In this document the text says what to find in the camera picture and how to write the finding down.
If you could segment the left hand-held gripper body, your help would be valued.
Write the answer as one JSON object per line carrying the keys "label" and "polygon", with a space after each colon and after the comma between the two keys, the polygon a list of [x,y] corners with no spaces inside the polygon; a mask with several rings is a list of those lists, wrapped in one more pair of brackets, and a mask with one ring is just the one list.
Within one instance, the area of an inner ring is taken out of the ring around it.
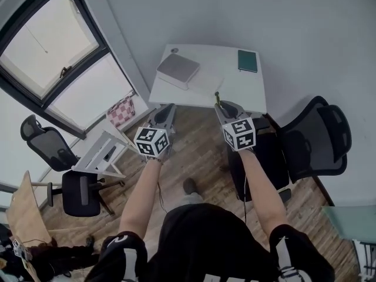
{"label": "left hand-held gripper body", "polygon": [[[174,118],[176,113],[176,105],[174,105],[174,117],[172,122],[155,122],[155,114],[158,109],[155,109],[148,117],[146,123],[143,126],[138,127],[134,143],[140,155],[160,157],[160,155],[170,146],[170,135],[175,134]],[[164,110],[167,105],[161,106],[159,109]]]}

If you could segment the white box with grey top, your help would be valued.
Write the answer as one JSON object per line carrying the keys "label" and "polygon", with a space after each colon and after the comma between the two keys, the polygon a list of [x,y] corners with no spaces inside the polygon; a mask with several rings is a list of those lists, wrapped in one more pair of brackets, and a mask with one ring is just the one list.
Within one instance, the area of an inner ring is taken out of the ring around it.
{"label": "white box with grey top", "polygon": [[156,77],[182,90],[188,90],[188,83],[199,69],[198,62],[171,53],[157,67]]}

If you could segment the person's right forearm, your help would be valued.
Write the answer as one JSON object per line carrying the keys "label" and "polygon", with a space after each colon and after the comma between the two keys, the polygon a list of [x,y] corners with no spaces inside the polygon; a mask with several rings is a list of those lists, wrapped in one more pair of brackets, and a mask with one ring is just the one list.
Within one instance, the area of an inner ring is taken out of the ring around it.
{"label": "person's right forearm", "polygon": [[270,238],[276,227],[288,223],[286,208],[256,155],[250,150],[241,150],[239,155],[258,220],[264,233]]}

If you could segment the person's left forearm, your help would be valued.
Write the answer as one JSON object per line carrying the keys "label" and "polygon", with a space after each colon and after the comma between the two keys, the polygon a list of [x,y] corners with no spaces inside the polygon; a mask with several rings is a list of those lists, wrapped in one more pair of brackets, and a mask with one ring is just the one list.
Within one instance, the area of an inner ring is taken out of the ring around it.
{"label": "person's left forearm", "polygon": [[120,218],[119,232],[130,231],[144,239],[152,215],[162,164],[146,163]]}

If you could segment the white paper pad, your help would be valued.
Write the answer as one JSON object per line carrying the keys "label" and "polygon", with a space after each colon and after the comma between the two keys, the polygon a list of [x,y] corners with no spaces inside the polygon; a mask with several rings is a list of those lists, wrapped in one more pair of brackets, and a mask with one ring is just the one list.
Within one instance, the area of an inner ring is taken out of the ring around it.
{"label": "white paper pad", "polygon": [[223,84],[224,76],[211,67],[201,65],[197,73],[188,82],[188,88],[196,93],[214,96]]}

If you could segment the pink checkered bag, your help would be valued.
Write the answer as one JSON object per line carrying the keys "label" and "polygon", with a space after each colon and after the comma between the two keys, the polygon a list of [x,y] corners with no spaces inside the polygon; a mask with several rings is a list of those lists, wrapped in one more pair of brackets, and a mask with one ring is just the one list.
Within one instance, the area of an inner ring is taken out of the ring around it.
{"label": "pink checkered bag", "polygon": [[135,106],[130,96],[124,97],[106,112],[106,118],[115,127],[121,126],[134,116]]}

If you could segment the green notebook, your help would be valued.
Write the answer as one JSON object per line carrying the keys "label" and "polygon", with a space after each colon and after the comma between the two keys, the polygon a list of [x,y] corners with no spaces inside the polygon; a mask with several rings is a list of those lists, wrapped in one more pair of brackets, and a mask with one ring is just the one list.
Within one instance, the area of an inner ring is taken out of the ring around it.
{"label": "green notebook", "polygon": [[253,72],[253,73],[258,72],[257,55],[255,52],[238,50],[237,57],[238,57],[238,65],[237,65],[238,70],[248,71],[248,72]]}

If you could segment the person's shoe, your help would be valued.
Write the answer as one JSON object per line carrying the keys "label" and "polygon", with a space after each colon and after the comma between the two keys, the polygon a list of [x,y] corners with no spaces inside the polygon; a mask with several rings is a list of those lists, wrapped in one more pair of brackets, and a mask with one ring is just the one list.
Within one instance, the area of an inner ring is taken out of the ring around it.
{"label": "person's shoe", "polygon": [[194,179],[192,179],[191,177],[187,178],[183,182],[183,190],[185,195],[191,195],[193,193],[198,194],[197,185]]}

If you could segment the person's grey trouser leg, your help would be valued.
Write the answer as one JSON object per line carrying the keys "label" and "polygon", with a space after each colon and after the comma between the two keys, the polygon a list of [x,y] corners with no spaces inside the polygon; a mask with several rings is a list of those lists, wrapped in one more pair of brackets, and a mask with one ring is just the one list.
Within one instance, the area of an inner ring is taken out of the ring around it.
{"label": "person's grey trouser leg", "polygon": [[200,203],[204,203],[204,199],[198,193],[193,192],[190,194],[185,194],[182,197],[182,199],[178,202],[176,207],[190,205],[190,204],[200,204]]}

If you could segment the wide black mesh office chair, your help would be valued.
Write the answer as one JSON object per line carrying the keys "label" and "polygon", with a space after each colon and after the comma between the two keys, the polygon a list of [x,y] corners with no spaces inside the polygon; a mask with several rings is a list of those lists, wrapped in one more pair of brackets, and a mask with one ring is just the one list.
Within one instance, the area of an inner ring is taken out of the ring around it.
{"label": "wide black mesh office chair", "polygon": [[343,111],[316,96],[289,124],[277,129],[277,138],[290,180],[338,176],[347,168],[351,130]]}

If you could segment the black mesh office chair with headrest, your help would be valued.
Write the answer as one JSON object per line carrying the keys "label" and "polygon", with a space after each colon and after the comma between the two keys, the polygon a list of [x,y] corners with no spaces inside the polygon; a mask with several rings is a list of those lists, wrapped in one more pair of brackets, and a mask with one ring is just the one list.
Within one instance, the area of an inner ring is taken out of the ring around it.
{"label": "black mesh office chair with headrest", "polygon": [[28,147],[56,172],[70,170],[79,160],[60,132],[54,127],[42,127],[35,115],[22,122],[20,134]]}

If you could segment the person's black printed t-shirt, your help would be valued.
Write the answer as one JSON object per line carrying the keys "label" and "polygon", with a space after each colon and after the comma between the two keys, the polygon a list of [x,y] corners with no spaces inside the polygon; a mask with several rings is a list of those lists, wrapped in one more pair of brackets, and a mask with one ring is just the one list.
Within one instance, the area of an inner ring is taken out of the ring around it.
{"label": "person's black printed t-shirt", "polygon": [[269,249],[232,212],[208,203],[166,215],[157,252],[148,257],[134,232],[108,237],[85,282],[334,282],[335,272],[308,236],[288,224]]}

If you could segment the light wooden board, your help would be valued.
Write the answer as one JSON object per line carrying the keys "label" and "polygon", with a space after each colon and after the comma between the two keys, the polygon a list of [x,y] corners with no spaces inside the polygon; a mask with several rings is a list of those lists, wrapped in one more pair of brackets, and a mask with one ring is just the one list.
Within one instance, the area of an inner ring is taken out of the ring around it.
{"label": "light wooden board", "polygon": [[35,199],[28,170],[24,173],[21,185],[12,194],[5,213],[13,237],[27,247],[52,241]]}

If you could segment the black bag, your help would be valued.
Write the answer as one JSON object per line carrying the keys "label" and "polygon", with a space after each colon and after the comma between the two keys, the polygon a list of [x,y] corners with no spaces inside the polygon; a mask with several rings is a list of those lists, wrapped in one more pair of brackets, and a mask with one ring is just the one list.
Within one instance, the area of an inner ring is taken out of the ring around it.
{"label": "black bag", "polygon": [[[39,245],[30,247],[32,255],[30,263],[41,282],[50,282],[54,277],[74,270],[94,266],[99,260],[99,254],[94,252],[95,238],[90,235],[84,246],[57,247]],[[0,253],[0,270],[24,282],[34,282],[33,277],[24,268],[21,258],[8,251]]]}

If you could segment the spare hand-held gripper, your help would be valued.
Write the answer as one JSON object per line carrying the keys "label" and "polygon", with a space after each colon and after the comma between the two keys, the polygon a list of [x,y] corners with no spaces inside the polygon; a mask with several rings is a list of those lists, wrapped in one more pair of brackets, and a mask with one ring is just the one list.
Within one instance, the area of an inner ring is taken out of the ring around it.
{"label": "spare hand-held gripper", "polygon": [[12,241],[12,247],[14,250],[14,254],[17,257],[20,257],[21,259],[25,261],[31,261],[32,260],[32,255],[28,251],[28,249],[22,244],[21,241],[17,237],[14,237]]}

